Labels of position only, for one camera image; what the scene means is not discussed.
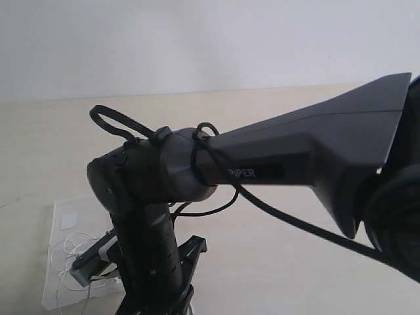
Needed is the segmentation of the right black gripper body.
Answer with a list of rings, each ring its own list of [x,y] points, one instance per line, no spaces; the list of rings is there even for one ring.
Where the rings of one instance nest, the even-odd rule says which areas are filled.
[[[125,290],[117,314],[187,314],[196,265],[207,251],[205,239],[191,236],[177,244],[168,210],[115,219],[114,229]]]

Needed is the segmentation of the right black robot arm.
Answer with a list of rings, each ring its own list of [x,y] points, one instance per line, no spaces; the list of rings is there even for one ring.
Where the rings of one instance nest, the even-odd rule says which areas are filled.
[[[419,79],[410,73],[227,133],[206,122],[152,131],[102,105],[89,115],[125,140],[87,166],[117,237],[118,314],[186,314],[207,248],[197,236],[178,245],[174,221],[223,184],[281,221],[419,280]],[[249,185],[309,187],[340,234],[269,206]]]

